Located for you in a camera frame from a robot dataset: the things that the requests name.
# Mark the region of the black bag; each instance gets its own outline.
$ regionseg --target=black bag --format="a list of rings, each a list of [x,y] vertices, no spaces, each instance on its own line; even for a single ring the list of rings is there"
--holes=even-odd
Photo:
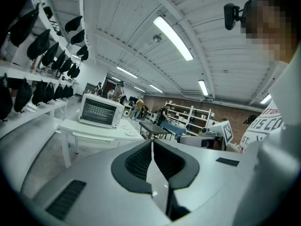
[[[84,38],[85,38],[85,30],[82,30],[71,38],[71,44],[81,43],[84,40]]]
[[[71,64],[72,64],[72,60],[71,60],[71,58],[68,58],[68,59],[65,61],[65,63],[62,65],[62,67],[58,69],[58,71],[59,71],[60,73],[64,73],[64,72],[70,70]]]
[[[53,88],[52,83],[50,82],[50,83],[48,84],[47,88],[46,88],[46,96],[45,96],[43,102],[44,102],[45,104],[48,104],[48,102],[49,102],[50,100],[52,100],[54,96],[55,96],[55,90],[54,90],[54,88]]]
[[[50,65],[50,63],[53,62],[53,59],[55,58],[57,49],[58,49],[58,42],[55,43],[50,49],[48,49],[48,51],[46,52],[46,54],[43,56],[42,58],[42,64],[44,66],[48,66]]]
[[[72,97],[73,96],[73,88],[72,86],[69,87],[69,95],[68,95],[68,98],[69,97]]]
[[[22,79],[8,78],[8,87],[11,89],[19,89],[23,83]]]
[[[68,85],[65,85],[64,89],[63,89],[63,95],[62,95],[62,99],[63,98],[68,98],[69,97],[69,87]]]
[[[79,73],[80,73],[80,69],[79,69],[79,67],[77,67],[77,68],[76,68],[76,71],[75,71],[74,74],[72,75],[72,78],[78,77]]]
[[[46,90],[43,81],[37,83],[36,90],[33,93],[32,103],[38,106],[40,102],[44,101],[46,97]]]
[[[41,33],[34,42],[27,49],[27,56],[29,59],[34,60],[39,55],[45,53],[50,47],[49,42],[50,29],[46,29]]]
[[[8,83],[8,77],[6,73],[4,76],[0,79],[0,120],[7,121],[5,118],[7,118],[8,114],[11,112],[11,109],[13,108],[13,100],[10,96],[9,88],[7,87]]]
[[[80,60],[81,60],[81,61],[87,60],[88,57],[89,57],[89,51],[87,51],[87,52],[80,58]]]
[[[67,75],[70,77],[70,78],[73,78],[73,74],[75,73],[76,71],[76,63],[73,64],[73,66],[71,67],[71,69],[68,71]]]
[[[22,80],[22,84],[17,91],[17,96],[14,104],[14,110],[16,112],[23,113],[23,107],[30,101],[32,97],[32,89],[31,86],[27,83],[26,79]]]
[[[32,32],[34,24],[39,16],[39,4],[36,9],[25,14],[10,28],[10,41],[15,46],[19,46],[25,41],[28,35]]]
[[[80,20],[82,17],[83,16],[76,17],[76,18],[70,20],[68,23],[66,23],[65,31],[67,33],[69,33],[70,31],[76,31],[79,28]]]
[[[54,70],[57,70],[59,69],[62,64],[64,63],[65,61],[65,50],[60,54],[60,56],[57,58],[56,61],[53,62],[53,64],[51,65],[51,69],[54,71]]]
[[[77,51],[76,55],[77,56],[84,55],[87,51],[88,51],[88,47],[84,45]]]
[[[63,96],[63,88],[62,85],[59,84],[55,90],[55,97],[53,98],[55,101]]]

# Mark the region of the gray floor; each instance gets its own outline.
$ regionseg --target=gray floor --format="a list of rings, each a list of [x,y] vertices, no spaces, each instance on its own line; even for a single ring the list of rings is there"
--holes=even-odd
[[[69,98],[66,110],[66,118],[73,115],[73,113],[75,113],[76,110],[79,109],[79,106],[80,103],[78,102],[77,97]],[[60,109],[56,109],[55,117],[63,119],[63,112]],[[140,132],[139,121],[133,121],[129,118],[126,119],[129,120],[129,122],[138,132]],[[47,143],[37,156],[36,160],[32,164],[24,180],[21,193],[25,194],[29,198],[32,198],[48,181],[65,170],[60,135],[61,134],[59,133],[54,133],[54,135],[47,141]],[[70,158],[72,164],[91,154],[105,150],[97,147],[80,146],[79,154],[76,154],[74,138],[70,137],[69,142]],[[152,160],[150,163],[146,181],[152,185],[154,202],[162,211],[165,212],[168,182],[163,177],[154,160]]]

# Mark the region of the toaster oven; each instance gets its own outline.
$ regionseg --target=toaster oven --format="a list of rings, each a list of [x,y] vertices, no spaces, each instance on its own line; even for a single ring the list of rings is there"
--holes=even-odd
[[[117,128],[124,106],[96,95],[84,94],[79,111],[79,121],[91,125]]]

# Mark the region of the table leg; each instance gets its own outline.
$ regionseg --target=table leg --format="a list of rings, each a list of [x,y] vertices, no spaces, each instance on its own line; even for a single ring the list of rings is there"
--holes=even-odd
[[[78,154],[78,153],[79,153],[79,141],[77,140],[76,137],[74,137],[74,140],[75,140],[75,146],[77,147],[77,152],[76,152],[76,154]]]
[[[149,137],[148,137],[148,139],[150,139],[150,138],[151,138],[151,136],[152,136],[152,134],[151,134],[151,132],[149,131]]]
[[[66,168],[68,168],[71,166],[71,160],[70,160],[69,148],[68,148],[68,134],[62,133],[61,137],[62,137],[62,152],[63,152],[64,162]]]

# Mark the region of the fluorescent light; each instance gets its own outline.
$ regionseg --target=fluorescent light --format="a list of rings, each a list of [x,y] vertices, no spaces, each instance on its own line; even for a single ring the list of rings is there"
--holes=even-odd
[[[136,89],[138,89],[138,90],[141,90],[142,92],[144,92],[144,93],[145,93],[145,91],[144,91],[144,90],[142,90],[142,89],[140,89],[140,88],[137,88],[136,86],[134,86],[134,88],[136,88]]]
[[[193,57],[189,52],[188,48],[185,46],[181,38],[173,30],[173,28],[162,18],[161,16],[157,17],[153,23],[171,40],[171,42],[178,48],[183,57],[189,61]]]
[[[116,79],[116,78],[115,78],[115,77],[113,77],[113,76],[112,76],[112,78],[113,78],[114,80],[116,80],[116,81],[121,81],[121,80],[119,80],[119,79]]]
[[[152,86],[152,87],[153,87],[154,89],[156,89],[157,91],[163,93],[163,91],[159,90],[158,88],[154,87],[153,85],[150,85],[150,86]]]
[[[206,88],[206,84],[205,84],[205,81],[198,81],[201,89],[202,89],[202,92],[204,94],[204,96],[208,96],[208,91],[207,91],[207,88]]]
[[[136,76],[136,75],[133,75],[133,74],[131,74],[130,72],[128,72],[128,71],[126,71],[126,70],[124,70],[124,69],[122,69],[122,68],[120,68],[120,67],[117,67],[117,69],[119,69],[119,70],[123,71],[124,73],[127,73],[127,74],[129,74],[129,75],[133,76],[134,78],[137,78],[137,76]]]
[[[265,103],[267,103],[271,98],[272,98],[271,95],[268,94],[267,97],[265,97],[265,98],[260,102],[260,104],[265,104]]]

